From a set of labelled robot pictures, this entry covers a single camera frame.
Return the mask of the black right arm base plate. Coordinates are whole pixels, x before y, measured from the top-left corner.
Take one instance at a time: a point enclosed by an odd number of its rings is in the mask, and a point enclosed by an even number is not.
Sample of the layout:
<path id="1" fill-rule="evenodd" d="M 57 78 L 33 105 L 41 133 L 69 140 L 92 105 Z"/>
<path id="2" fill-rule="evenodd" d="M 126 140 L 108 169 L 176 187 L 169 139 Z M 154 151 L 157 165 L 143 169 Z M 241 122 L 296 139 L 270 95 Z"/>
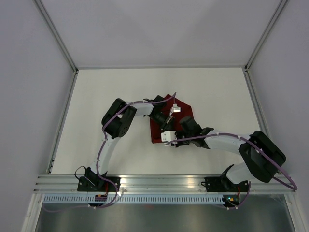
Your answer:
<path id="1" fill-rule="evenodd" d="M 235 192 L 242 193 L 249 190 L 249 182 L 242 181 L 239 184 L 233 184 L 228 179 L 222 179 L 218 176 L 206 176 L 200 183 L 206 188 L 206 192 Z"/>

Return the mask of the dark red cloth napkin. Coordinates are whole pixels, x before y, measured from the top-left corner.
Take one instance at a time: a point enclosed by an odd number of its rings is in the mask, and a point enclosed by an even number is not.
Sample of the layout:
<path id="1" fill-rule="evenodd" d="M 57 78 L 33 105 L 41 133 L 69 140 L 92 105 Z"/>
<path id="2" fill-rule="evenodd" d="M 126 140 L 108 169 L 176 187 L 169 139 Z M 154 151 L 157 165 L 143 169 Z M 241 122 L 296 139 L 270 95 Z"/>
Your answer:
<path id="1" fill-rule="evenodd" d="M 180 113 L 172 114 L 172 116 L 175 117 L 173 131 L 183 131 L 184 132 L 184 130 L 182 129 L 180 125 L 180 120 L 186 116 L 194 117 L 192 107 L 180 101 L 179 99 L 176 99 L 175 103 L 179 107 L 181 107 L 182 111 Z M 153 120 L 153 116 L 158 112 L 162 112 L 163 114 L 169 116 L 169 112 L 173 104 L 174 104 L 173 98 L 164 103 L 155 104 L 153 111 L 151 112 L 150 115 L 148 115 L 148 117 L 150 118 L 151 141 L 153 144 L 161 143 L 161 133 L 162 133 L 159 130 L 159 125 Z"/>

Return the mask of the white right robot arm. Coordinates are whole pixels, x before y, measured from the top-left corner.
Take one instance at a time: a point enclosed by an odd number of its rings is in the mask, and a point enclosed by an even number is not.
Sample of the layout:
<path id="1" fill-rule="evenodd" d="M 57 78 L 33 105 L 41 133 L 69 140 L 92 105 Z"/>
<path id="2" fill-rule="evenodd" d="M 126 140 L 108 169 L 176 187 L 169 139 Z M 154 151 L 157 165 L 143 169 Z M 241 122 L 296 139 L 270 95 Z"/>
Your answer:
<path id="1" fill-rule="evenodd" d="M 202 128 L 191 116 L 180 120 L 180 131 L 161 133 L 165 145 L 179 147 L 194 144 L 205 149 L 219 149 L 242 157 L 240 164 L 229 165 L 220 176 L 221 187 L 233 190 L 243 181 L 257 179 L 268 183 L 286 162 L 283 152 L 261 131 L 236 135 L 214 128 Z"/>

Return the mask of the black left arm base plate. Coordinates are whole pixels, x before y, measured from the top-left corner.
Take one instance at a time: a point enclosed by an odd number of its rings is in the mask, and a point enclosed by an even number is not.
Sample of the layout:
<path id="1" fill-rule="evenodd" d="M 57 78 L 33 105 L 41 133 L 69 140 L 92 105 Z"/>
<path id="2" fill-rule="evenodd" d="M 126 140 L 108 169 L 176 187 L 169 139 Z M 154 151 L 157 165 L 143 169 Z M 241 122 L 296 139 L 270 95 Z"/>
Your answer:
<path id="1" fill-rule="evenodd" d="M 107 177 L 109 181 L 98 179 L 95 183 L 90 181 L 85 176 L 79 178 L 77 187 L 78 192 L 115 192 L 120 186 L 120 177 L 111 176 Z"/>

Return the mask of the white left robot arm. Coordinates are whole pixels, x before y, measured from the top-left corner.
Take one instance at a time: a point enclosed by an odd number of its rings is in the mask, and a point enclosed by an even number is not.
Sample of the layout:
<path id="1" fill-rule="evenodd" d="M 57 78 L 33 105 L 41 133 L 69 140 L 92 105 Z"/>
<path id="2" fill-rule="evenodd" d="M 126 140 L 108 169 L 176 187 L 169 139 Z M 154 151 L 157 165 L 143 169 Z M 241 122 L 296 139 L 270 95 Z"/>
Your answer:
<path id="1" fill-rule="evenodd" d="M 173 94 L 167 99 L 158 95 L 154 100 L 144 99 L 134 102 L 116 99 L 102 118 L 103 143 L 93 163 L 89 167 L 84 167 L 85 173 L 78 178 L 77 190 L 104 191 L 108 184 L 112 183 L 106 178 L 112 154 L 120 138 L 128 132 L 133 119 L 137 116 L 157 119 L 169 100 L 175 103 L 176 95 Z"/>

